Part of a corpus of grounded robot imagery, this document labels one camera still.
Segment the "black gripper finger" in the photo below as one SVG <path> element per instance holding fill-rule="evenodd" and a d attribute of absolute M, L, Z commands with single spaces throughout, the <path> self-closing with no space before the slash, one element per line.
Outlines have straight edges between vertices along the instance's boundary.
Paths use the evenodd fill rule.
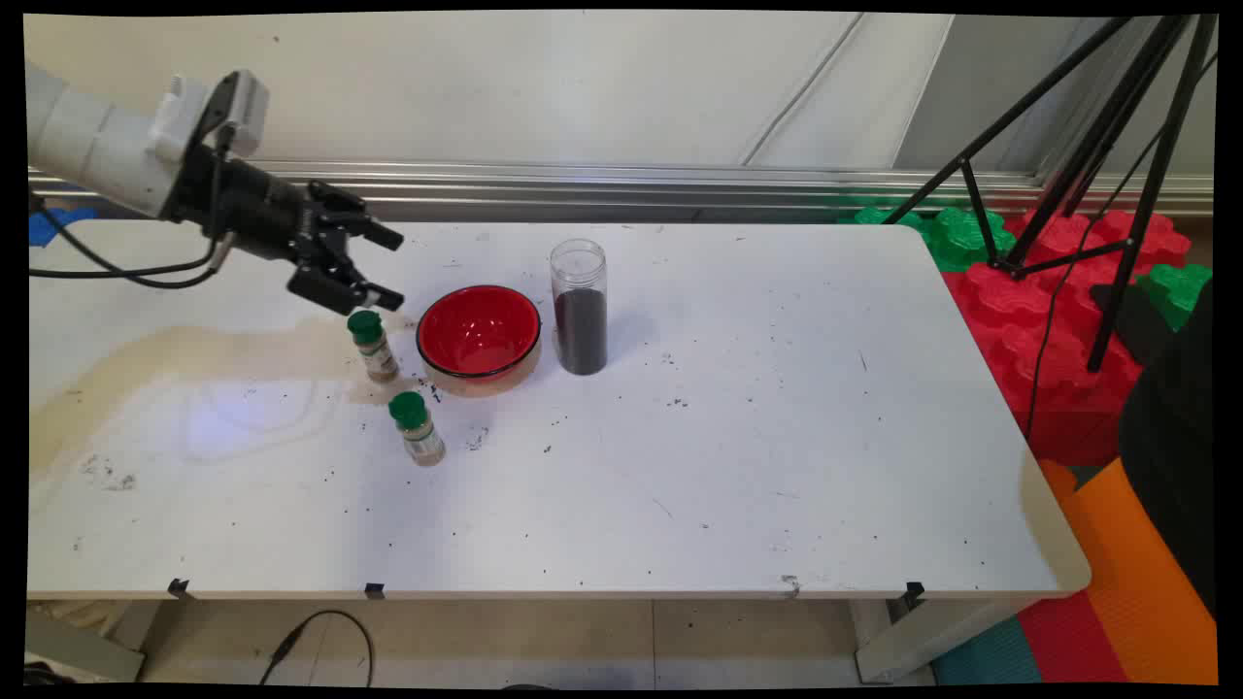
<path fill-rule="evenodd" d="M 392 251 L 399 250 L 404 243 L 400 233 L 372 216 L 360 197 L 342 187 L 308 182 L 308 199 L 317 208 L 314 221 L 319 226 L 346 230 L 351 236 L 364 238 L 368 243 Z"/>
<path fill-rule="evenodd" d="M 403 294 L 364 279 L 351 257 L 298 257 L 286 290 L 341 316 L 377 307 L 397 311 L 405 301 Z"/>

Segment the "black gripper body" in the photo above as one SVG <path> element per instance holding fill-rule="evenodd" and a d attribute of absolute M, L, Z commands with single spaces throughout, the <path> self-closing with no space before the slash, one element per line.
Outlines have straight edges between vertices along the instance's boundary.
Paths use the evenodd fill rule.
<path fill-rule="evenodd" d="M 336 199 L 334 187 L 319 179 L 296 187 L 226 148 L 194 146 L 173 182 L 165 218 L 195 221 L 209 238 L 232 233 L 235 248 L 266 260 L 332 265 L 336 240 L 322 235 L 322 216 L 336 211 Z"/>

